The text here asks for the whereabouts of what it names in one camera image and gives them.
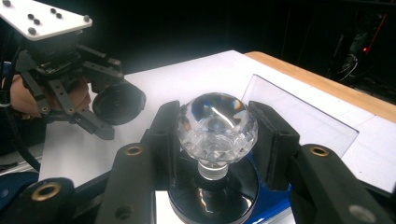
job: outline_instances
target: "faceted glass object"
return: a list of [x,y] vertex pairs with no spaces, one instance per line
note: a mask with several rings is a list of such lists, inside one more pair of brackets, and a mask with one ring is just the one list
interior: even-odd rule
[[218,180],[228,164],[246,156],[257,141],[258,124],[248,106],[225,93],[199,96],[180,108],[177,136],[198,160],[201,176]]

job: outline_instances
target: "dark background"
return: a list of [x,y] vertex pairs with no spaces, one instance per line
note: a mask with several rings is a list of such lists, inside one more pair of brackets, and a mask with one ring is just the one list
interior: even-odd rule
[[392,0],[40,2],[89,15],[93,27],[81,43],[122,60],[125,74],[230,49],[261,51],[396,102]]

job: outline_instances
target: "crystal glass ball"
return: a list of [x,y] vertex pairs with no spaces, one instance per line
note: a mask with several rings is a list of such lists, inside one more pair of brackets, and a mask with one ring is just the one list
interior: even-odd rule
[[228,164],[246,156],[257,141],[258,124],[248,106],[225,93],[201,95],[183,105],[177,136],[210,180],[226,176]]

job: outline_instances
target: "human hand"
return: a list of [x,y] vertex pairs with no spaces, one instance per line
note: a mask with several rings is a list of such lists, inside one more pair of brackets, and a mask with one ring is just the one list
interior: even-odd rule
[[[37,103],[35,98],[23,86],[23,80],[20,75],[15,75],[11,85],[11,107],[14,110],[17,110],[23,114],[33,116],[33,117],[41,117]],[[51,109],[61,110],[62,108],[59,106],[55,97],[49,91],[43,91],[44,95],[49,102],[49,106]],[[76,107],[76,110],[82,110],[88,107],[91,102],[91,97],[89,95],[88,81],[85,78],[81,78],[78,80],[78,85],[72,91],[69,92],[69,98]]]

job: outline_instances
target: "wooden edge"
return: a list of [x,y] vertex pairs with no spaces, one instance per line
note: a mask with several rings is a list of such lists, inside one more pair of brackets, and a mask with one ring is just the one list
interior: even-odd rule
[[326,77],[319,76],[293,64],[283,62],[262,52],[252,51],[245,53],[245,55],[285,75],[301,80],[310,86],[325,91],[383,119],[388,119],[396,123],[396,105],[382,101],[364,92],[353,90],[340,83],[329,80]]

